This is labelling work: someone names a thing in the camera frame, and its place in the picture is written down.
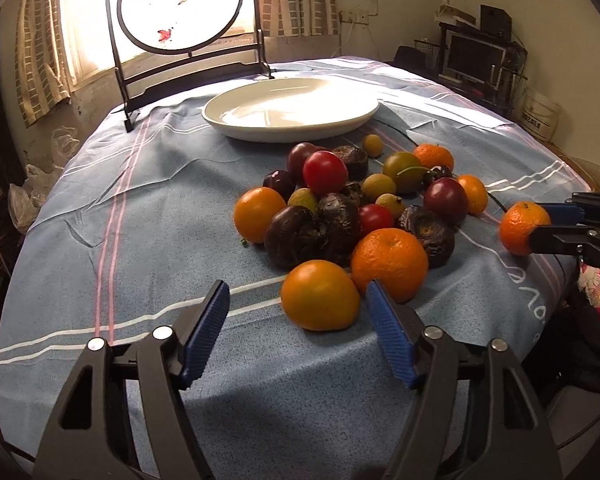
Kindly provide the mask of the white oval plate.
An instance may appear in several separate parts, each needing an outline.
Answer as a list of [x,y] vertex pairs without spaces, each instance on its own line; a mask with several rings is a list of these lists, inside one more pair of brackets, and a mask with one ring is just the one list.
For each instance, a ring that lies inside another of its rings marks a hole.
[[361,127],[379,100],[358,84],[334,78],[250,82],[212,98],[202,117],[224,136],[282,144],[321,141]]

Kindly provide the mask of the wrinkled passion fruit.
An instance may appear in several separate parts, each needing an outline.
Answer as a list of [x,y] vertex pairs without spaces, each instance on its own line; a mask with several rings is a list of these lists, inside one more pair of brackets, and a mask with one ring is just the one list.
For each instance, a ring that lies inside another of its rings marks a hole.
[[290,271],[317,258],[325,243],[326,228],[305,206],[288,206],[276,214],[265,233],[264,248],[279,269]]
[[361,238],[358,205],[347,196],[329,193],[318,202],[316,221],[320,231],[320,256],[348,266]]
[[455,236],[442,220],[423,206],[406,206],[398,226],[416,237],[428,256],[430,269],[449,261],[455,249]]

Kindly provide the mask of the round painted screen on stand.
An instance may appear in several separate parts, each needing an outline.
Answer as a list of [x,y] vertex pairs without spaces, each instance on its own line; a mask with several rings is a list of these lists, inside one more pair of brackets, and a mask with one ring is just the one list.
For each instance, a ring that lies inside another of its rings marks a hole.
[[123,125],[168,96],[271,77],[259,0],[104,0]]

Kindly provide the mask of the small orange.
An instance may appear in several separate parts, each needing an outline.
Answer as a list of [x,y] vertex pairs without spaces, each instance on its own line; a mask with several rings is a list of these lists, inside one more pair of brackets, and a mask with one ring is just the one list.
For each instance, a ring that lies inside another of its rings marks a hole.
[[480,216],[488,206],[489,194],[480,179],[471,174],[462,174],[456,178],[457,182],[464,188],[468,200],[468,214]]

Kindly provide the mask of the large front orange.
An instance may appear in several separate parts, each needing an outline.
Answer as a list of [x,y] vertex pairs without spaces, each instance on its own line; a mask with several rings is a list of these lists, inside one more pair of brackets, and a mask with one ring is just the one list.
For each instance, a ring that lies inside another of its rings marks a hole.
[[279,297],[287,318],[312,332],[344,330],[360,313],[360,293],[349,274],[326,260],[296,266],[284,279]]

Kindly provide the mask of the green-brown round fruit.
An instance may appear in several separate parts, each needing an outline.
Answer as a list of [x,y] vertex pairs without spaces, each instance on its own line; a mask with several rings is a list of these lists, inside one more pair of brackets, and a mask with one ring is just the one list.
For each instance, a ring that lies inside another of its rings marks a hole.
[[391,178],[399,194],[418,191],[428,169],[410,152],[395,152],[388,156],[382,172]]

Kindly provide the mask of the dark plum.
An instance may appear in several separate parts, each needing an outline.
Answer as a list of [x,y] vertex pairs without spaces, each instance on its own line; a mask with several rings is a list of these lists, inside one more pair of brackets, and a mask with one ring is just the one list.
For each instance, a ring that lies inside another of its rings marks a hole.
[[468,215],[468,198],[464,188],[453,178],[441,178],[429,185],[424,207],[451,226],[461,224]]

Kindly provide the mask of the large front mandarin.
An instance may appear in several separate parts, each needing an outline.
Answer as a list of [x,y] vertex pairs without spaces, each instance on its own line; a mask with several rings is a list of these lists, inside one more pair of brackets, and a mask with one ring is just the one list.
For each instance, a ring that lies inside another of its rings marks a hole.
[[428,256],[413,234],[397,228],[370,232],[351,256],[351,278],[365,296],[371,281],[380,284],[397,304],[413,299],[429,270]]

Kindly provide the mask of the small red tomato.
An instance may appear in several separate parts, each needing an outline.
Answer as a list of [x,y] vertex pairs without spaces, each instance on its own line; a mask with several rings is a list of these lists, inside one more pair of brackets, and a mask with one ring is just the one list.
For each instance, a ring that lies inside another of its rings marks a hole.
[[394,226],[394,219],[390,211],[378,204],[368,204],[358,210],[361,235],[366,236],[375,230],[388,229]]

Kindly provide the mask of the small yellow kumquat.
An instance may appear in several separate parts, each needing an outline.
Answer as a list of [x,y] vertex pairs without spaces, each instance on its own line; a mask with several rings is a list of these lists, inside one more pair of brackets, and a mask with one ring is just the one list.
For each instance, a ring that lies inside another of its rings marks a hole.
[[384,151],[385,143],[378,134],[371,133],[364,136],[361,146],[368,157],[377,158]]

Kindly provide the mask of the computer monitor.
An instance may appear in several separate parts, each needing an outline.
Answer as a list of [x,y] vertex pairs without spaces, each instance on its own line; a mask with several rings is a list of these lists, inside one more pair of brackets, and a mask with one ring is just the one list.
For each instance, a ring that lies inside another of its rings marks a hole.
[[504,42],[450,28],[441,32],[440,73],[495,86],[507,52]]

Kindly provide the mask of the white bucket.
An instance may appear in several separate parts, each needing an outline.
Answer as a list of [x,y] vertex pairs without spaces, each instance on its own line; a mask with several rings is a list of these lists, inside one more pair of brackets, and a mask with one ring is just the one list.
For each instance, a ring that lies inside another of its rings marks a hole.
[[518,124],[536,140],[550,142],[557,128],[562,107],[532,88],[524,92]]

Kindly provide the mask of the left curtain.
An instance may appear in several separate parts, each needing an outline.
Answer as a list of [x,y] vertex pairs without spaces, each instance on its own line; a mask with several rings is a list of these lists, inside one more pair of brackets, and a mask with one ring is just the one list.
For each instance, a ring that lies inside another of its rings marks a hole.
[[17,102],[27,127],[70,99],[59,0],[20,0],[15,68]]

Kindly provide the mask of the plastic bag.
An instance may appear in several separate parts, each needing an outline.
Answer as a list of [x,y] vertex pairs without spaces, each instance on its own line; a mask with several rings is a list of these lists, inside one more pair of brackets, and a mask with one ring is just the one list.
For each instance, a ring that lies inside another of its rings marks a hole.
[[31,164],[24,171],[26,180],[23,185],[11,183],[8,190],[8,212],[15,229],[21,234],[35,222],[42,206],[46,203],[48,194],[59,180],[64,168],[53,166],[51,172],[45,172]]

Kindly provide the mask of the blue striped tablecloth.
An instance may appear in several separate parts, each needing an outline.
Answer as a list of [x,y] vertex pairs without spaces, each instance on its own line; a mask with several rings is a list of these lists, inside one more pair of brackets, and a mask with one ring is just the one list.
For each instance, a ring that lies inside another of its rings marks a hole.
[[[425,78],[362,58],[284,63],[279,78],[324,77],[377,96],[365,126],[387,153],[437,144],[490,192],[449,262],[413,300],[453,338],[507,341],[525,356],[577,263],[517,258],[501,244],[505,207],[561,202],[585,189],[524,130]],[[132,342],[230,285],[230,314],[208,365],[183,394],[220,479],[362,479],[385,468],[413,395],[391,373],[366,316],[310,333],[280,306],[284,272],[245,245],[238,198],[283,168],[288,148],[233,140],[202,118],[202,87],[145,108],[135,130],[109,113],[68,162],[28,229],[0,327],[0,426],[35,453],[60,389],[94,336]]]

